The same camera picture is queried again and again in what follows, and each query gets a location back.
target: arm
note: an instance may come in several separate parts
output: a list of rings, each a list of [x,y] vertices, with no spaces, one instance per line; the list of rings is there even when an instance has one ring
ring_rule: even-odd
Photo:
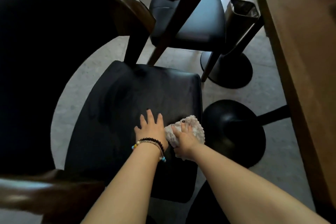
[[[180,142],[175,152],[198,164],[231,224],[329,223],[274,184],[201,145],[191,127],[173,131]]]
[[[147,118],[148,124],[141,115],[141,129],[134,128],[136,141],[146,137],[155,138],[166,150],[168,142],[165,138],[162,115],[158,115],[157,124],[150,110],[147,110]],[[144,224],[160,153],[156,145],[139,144],[90,209],[82,224]]]

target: wooden table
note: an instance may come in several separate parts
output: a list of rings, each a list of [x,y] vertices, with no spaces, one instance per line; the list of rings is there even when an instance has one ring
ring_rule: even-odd
[[[258,0],[317,212],[336,221],[336,0]]]

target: floor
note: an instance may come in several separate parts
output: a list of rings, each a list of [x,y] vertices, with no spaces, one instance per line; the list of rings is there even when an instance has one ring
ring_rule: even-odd
[[[141,0],[149,5],[150,0]],[[229,0],[221,0],[226,8]],[[114,60],[123,60],[128,37],[118,37],[97,50],[68,82],[55,110],[51,128],[51,147],[57,168],[63,168],[69,139],[87,95],[104,70]],[[148,41],[138,63],[146,63],[154,46]],[[220,99],[233,99],[248,106],[255,114],[263,114],[286,104],[270,42],[261,29],[244,53],[253,66],[252,81],[244,88],[229,90],[207,80],[202,86],[204,109]],[[201,52],[168,48],[158,66],[202,74]],[[264,126],[267,146],[262,160],[251,170],[279,186],[314,210],[299,148],[290,119]],[[198,171],[195,192],[190,202],[180,204],[152,198],[149,215],[158,224],[182,224],[188,210],[205,181]],[[40,223],[41,216],[17,211],[0,211],[0,223]]]

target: beaded bracelet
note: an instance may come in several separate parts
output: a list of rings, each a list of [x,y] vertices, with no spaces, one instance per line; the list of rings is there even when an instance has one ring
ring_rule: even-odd
[[[163,151],[163,146],[162,146],[160,141],[158,141],[154,138],[143,138],[143,139],[137,141],[136,144],[132,146],[132,150],[134,150],[141,143],[152,143],[152,144],[156,145],[161,151],[161,157],[159,158],[159,160],[162,160],[163,162],[166,162],[166,158],[163,155],[163,152],[164,152]]]

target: towel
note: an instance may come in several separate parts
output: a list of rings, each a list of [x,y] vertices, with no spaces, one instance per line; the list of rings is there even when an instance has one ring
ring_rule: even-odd
[[[176,138],[176,136],[174,135],[171,126],[174,126],[174,127],[176,127],[177,130],[181,131],[182,121],[184,121],[186,126],[191,125],[194,136],[197,138],[197,140],[201,144],[204,144],[205,143],[204,129],[200,125],[197,118],[194,115],[191,115],[191,116],[188,116],[187,118],[184,118],[184,119],[176,122],[175,124],[170,124],[169,126],[165,127],[166,140],[171,144],[171,146],[173,146],[173,148],[175,148],[175,147],[178,147],[180,145],[180,142],[179,142],[178,138]]]

